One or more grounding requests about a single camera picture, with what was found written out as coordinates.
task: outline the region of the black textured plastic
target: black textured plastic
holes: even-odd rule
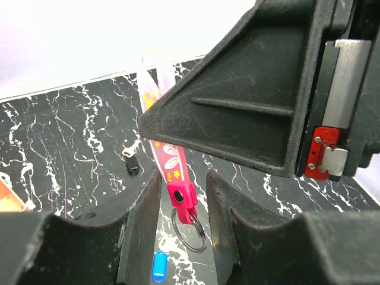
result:
[[[76,220],[1,213],[0,284],[150,284],[161,185],[154,170],[143,189],[122,191]]]
[[[321,42],[331,30],[335,5],[258,1],[142,115],[141,135],[274,175],[294,174]]]
[[[380,284],[380,211],[310,212],[291,220],[213,170],[206,194],[218,284]]]
[[[380,152],[380,34],[372,45],[368,67],[346,148],[349,151],[343,175],[354,176],[358,167],[368,167]]]

